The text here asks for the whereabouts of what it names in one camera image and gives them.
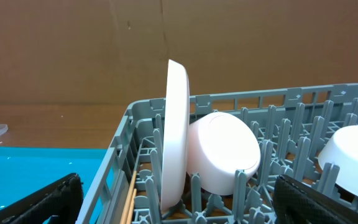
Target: wooden surface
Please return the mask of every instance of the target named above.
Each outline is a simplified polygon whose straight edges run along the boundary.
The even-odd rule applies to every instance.
[[[107,149],[127,106],[0,105],[0,146]]]
[[[0,103],[128,105],[358,82],[355,0],[0,0]]]

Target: chopsticks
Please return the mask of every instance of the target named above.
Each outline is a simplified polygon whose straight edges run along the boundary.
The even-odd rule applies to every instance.
[[[124,209],[122,211],[121,221],[119,222],[120,224],[131,223],[132,212],[134,209],[135,196],[136,196],[136,189],[134,189],[135,180],[136,180],[136,170],[134,171],[134,173],[132,175],[131,183],[129,184],[128,195],[127,195],[127,198],[125,201]]]

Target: brown background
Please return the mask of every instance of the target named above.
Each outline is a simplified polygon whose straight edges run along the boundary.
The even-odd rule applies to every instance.
[[[127,105],[358,82],[355,0],[0,0],[0,103]]]

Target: bowl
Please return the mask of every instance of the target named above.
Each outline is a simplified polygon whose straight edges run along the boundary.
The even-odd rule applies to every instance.
[[[318,164],[340,167],[336,183],[358,196],[358,125],[336,131],[318,156]]]
[[[234,174],[243,169],[250,179],[259,167],[258,141],[239,118],[210,113],[189,126],[187,173],[199,173],[201,187],[212,194],[230,195]]]

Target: blue mat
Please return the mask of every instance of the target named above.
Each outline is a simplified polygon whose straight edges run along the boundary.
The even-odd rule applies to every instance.
[[[0,147],[0,209],[72,172],[80,175],[86,195],[105,153],[105,149]],[[99,199],[91,223],[101,209]]]

